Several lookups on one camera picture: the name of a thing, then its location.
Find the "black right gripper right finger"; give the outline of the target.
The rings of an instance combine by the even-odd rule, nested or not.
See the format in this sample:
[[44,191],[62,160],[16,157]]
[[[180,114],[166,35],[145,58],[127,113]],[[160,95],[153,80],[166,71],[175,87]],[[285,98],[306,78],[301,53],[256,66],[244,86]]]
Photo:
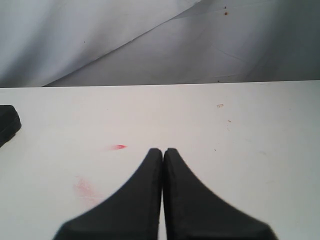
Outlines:
[[167,239],[277,239],[268,224],[236,209],[208,189],[175,148],[164,153],[162,179]]

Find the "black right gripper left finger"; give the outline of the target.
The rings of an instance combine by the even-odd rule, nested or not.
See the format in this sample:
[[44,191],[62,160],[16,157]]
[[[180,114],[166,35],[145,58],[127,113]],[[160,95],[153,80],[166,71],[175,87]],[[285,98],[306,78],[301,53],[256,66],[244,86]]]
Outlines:
[[57,240],[156,240],[162,202],[163,154],[151,148],[108,199],[64,223]]

